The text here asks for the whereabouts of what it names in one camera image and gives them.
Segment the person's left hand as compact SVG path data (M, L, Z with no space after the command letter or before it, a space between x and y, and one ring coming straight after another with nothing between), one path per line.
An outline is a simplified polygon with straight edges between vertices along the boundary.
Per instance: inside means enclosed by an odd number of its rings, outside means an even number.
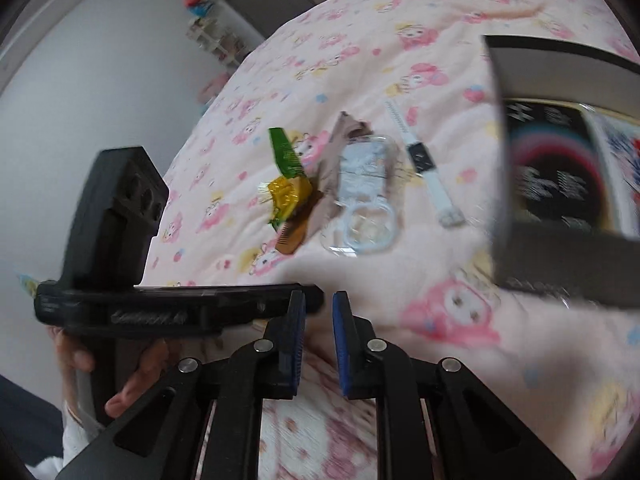
M108 425L124 414L177 361L164 338L119 339L78 335L49 325L62 377L64 410L87 426Z

